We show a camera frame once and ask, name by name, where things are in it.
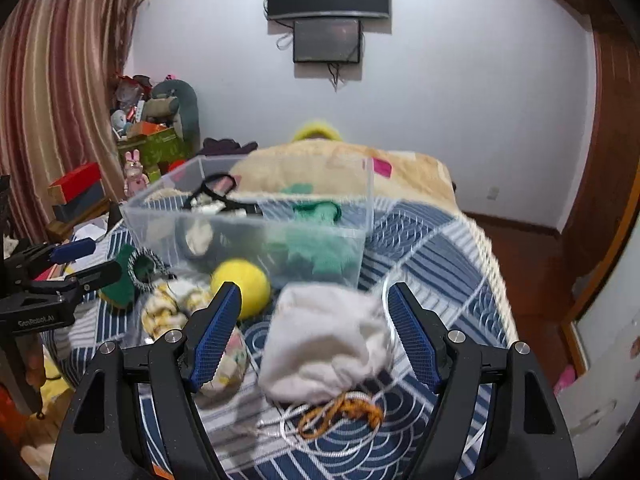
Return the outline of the yellow patterned fabric scrunchie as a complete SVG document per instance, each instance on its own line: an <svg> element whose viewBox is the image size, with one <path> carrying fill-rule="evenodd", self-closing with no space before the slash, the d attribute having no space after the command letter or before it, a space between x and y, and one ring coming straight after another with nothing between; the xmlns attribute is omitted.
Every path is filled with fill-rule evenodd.
<svg viewBox="0 0 640 480"><path fill-rule="evenodd" d="M185 278L158 283L142 307L142 330L152 341L182 330L191 315L207 308L212 299L209 288Z"/></svg>

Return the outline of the dark green felt piece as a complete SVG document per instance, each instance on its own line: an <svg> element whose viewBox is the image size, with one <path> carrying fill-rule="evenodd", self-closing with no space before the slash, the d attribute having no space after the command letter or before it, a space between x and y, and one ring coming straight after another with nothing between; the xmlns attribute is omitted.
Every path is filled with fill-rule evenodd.
<svg viewBox="0 0 640 480"><path fill-rule="evenodd" d="M151 271L152 262L132 245L125 244L116 255L122 275L113 284L99 290L99 297L111 308L126 310L134 304L137 283L143 283Z"/></svg>

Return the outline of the blue white patterned tablecloth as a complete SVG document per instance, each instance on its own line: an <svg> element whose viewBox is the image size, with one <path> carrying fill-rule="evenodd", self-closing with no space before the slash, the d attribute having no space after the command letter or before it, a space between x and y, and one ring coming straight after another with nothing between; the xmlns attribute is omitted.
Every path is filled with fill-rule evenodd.
<svg viewBox="0 0 640 480"><path fill-rule="evenodd" d="M380 198L364 246L358 286L381 296L406 283L427 310L472 341L506 348L518 336L506 286L484 232L461 214L422 203ZM362 386L385 410L375 436L362 422L342 422L305 444L283 440L294 418L259 391L258 370L267 339L268 314L240 325L248 370L230 399L200 405L203 425L222 466L233 479L398 479L410 463L436 403L397 350L393 366ZM75 323L44 334L43 344L63 377L77 385L99 345L136 344L137 311L119 313L96 294L77 308Z"/></svg>

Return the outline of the pink rabbit toy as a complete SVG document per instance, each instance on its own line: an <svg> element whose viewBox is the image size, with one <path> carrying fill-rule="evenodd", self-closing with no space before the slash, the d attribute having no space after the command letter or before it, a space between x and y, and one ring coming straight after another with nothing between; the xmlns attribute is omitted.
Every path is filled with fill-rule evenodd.
<svg viewBox="0 0 640 480"><path fill-rule="evenodd" d="M124 192L127 198L135 196L148 187L149 178L143 171L138 150L125 154L124 178Z"/></svg>

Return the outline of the yellow felt ball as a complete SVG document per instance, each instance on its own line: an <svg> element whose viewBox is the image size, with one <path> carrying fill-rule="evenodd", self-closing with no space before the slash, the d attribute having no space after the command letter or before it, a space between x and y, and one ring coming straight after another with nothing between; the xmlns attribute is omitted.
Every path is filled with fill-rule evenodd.
<svg viewBox="0 0 640 480"><path fill-rule="evenodd" d="M225 282L232 282L241 292L239 320L261 314L268 306L271 285L265 272L245 259L229 259L216 267L210 278L210 291L216 294Z"/></svg>

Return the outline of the green cardboard box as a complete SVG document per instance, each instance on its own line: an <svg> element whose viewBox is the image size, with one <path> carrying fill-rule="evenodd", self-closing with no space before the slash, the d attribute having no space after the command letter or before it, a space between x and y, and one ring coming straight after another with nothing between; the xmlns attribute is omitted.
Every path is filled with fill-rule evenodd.
<svg viewBox="0 0 640 480"><path fill-rule="evenodd" d="M166 174L168 167L177 160L188 160L193 156L192 146L176 133L174 128L166 128L148 136L133 136L116 141L118 158L122 168L126 167L126 153L139 151L143 171L160 170Z"/></svg>

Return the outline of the black headband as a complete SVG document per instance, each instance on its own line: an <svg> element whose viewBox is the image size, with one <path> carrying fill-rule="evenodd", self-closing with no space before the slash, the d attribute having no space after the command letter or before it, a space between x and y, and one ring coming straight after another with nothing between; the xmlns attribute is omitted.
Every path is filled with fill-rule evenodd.
<svg viewBox="0 0 640 480"><path fill-rule="evenodd" d="M262 210L255 203L243 203L230 197L238 187L238 180L231 174L217 172L206 177L200 186L184 200L181 209L205 211L211 214L236 214L237 216L261 216Z"/></svg>

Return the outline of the clear plastic storage bin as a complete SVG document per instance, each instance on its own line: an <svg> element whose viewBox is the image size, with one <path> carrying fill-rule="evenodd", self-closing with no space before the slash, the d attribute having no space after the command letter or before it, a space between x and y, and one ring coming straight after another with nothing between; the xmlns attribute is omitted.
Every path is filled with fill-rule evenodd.
<svg viewBox="0 0 640 480"><path fill-rule="evenodd" d="M246 156L196 156L127 200L122 206L122 215L134 244L154 252L176 272L191 270L209 274L224 261L239 258L261 268L275 288L289 282L318 282L305 280L302 274L286 265L284 242L288 231L304 227L293 220L295 203L334 200L341 205L343 213L340 223L330 233L356 240L361 254L356 272L345 284L337 284L357 286L364 243L373 226L372 191L363 196L314 195L308 188L296 185L292 193L243 192L235 178L238 187L230 197L257 204L262 210L261 216L181 209L184 200L206 177L217 172L231 174L233 165Z"/></svg>

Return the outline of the dark purple cloth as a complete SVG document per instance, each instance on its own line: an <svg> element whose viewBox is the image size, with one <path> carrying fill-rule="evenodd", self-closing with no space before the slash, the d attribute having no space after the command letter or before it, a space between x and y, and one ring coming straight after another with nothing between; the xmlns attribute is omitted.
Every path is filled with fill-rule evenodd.
<svg viewBox="0 0 640 480"><path fill-rule="evenodd" d="M234 156L245 155L257 149L258 143L255 141L239 144L233 139L205 138L198 154L202 156Z"/></svg>

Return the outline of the grey green plush toy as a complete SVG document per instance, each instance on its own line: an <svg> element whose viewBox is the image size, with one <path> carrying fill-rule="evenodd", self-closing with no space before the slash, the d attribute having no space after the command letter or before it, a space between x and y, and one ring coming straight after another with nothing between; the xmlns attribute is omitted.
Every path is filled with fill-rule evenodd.
<svg viewBox="0 0 640 480"><path fill-rule="evenodd" d="M166 122L186 144L190 154L200 146L198 98L194 89L180 79L165 79L156 84L150 98L144 103L142 119L145 122Z"/></svg>

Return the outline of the striped red curtain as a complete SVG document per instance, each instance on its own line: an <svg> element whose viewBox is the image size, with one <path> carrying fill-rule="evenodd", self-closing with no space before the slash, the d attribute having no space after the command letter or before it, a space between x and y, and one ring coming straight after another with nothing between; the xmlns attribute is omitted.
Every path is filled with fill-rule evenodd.
<svg viewBox="0 0 640 480"><path fill-rule="evenodd" d="M99 165L122 197L110 110L139 0L20 0L1 29L1 171L17 231L44 240L50 183Z"/></svg>

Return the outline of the beige plush cushion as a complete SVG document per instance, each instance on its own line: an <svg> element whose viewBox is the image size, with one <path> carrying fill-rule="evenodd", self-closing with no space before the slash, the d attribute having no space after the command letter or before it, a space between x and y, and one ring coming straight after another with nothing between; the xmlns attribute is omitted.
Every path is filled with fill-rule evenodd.
<svg viewBox="0 0 640 480"><path fill-rule="evenodd" d="M285 193L296 185L314 195L375 196L458 208L446 165L416 153L384 151L329 140L261 148L231 170L243 192Z"/></svg>

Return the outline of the yellow plush toy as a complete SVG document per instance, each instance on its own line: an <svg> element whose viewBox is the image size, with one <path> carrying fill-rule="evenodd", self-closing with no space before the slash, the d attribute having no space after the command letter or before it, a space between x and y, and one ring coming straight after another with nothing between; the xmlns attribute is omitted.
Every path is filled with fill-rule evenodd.
<svg viewBox="0 0 640 480"><path fill-rule="evenodd" d="M307 140L342 142L343 138L328 122L325 122L324 120L311 120L310 122L303 124L292 137L293 142L302 142Z"/></svg>

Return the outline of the brown wooden door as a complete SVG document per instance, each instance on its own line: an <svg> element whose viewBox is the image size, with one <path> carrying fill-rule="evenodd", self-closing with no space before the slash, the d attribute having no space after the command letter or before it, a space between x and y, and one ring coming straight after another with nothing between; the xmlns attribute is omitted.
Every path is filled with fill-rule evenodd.
<svg viewBox="0 0 640 480"><path fill-rule="evenodd" d="M596 102L585 167L560 240L546 321L573 321L622 255L639 210L639 13L629 0L561 0L590 19Z"/></svg>

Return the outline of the small wall monitor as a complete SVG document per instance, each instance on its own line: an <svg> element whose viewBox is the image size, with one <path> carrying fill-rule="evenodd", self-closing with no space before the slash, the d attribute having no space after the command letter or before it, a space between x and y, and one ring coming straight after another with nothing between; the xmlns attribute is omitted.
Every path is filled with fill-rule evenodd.
<svg viewBox="0 0 640 480"><path fill-rule="evenodd" d="M354 18L308 18L293 25L294 63L359 64L362 27Z"/></svg>

